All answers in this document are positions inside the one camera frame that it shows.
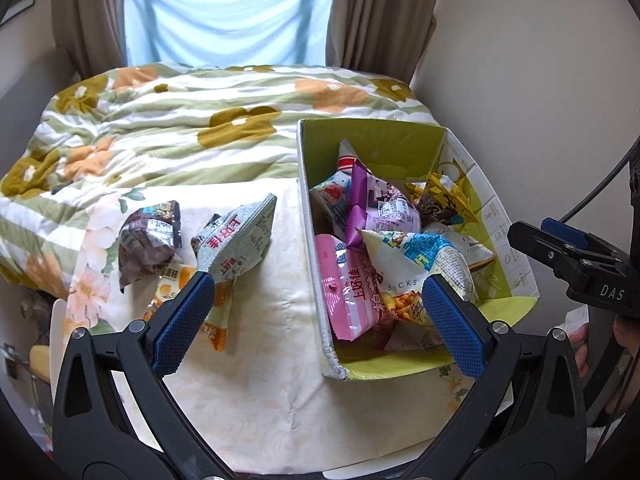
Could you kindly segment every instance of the orange snack bag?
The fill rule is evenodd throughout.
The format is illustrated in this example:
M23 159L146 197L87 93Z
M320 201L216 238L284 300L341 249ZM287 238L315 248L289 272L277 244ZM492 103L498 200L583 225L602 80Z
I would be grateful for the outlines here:
M148 321L156 310L160 308L160 305L166 300L175 298L195 272L196 267L178 262L172 262L165 267L160 274L154 298L151 300L142 319ZM218 352L221 352L225 347L233 284L233 281L216 284L216 297L213 299L213 306L207 319L202 324L202 329L209 337L211 345Z

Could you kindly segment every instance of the purple snack bag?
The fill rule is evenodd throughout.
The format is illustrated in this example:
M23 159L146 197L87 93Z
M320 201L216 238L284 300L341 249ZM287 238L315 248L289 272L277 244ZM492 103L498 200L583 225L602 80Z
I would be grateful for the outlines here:
M371 231L420 232L420 214L394 186L373 176L356 160L351 170L350 211L346 241L350 249L360 249L358 229Z

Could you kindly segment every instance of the curtain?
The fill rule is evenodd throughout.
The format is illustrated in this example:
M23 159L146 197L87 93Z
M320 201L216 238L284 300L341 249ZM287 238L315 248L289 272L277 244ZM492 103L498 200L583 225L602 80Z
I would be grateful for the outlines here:
M53 35L87 78L124 65L123 0L51 0Z
M326 62L411 82L435 28L436 0L333 0Z

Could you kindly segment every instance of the pink snack bag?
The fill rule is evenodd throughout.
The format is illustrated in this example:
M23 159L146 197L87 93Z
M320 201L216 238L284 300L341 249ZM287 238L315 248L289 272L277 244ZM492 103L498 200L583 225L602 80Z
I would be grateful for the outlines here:
M347 247L360 249L360 229L420 232L420 213L400 190L369 173L356 160L351 170L350 209L345 231Z
M353 341L385 315L369 257L328 234L316 236L320 279L331 326L338 339Z

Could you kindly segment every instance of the gray snack bag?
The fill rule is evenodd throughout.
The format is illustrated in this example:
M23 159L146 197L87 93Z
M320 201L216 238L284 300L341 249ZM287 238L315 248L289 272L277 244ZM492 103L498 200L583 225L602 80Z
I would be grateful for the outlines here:
M276 202L277 197L269 193L262 202L213 216L191 240L198 270L208 272L216 283L221 283L253 269L271 238Z

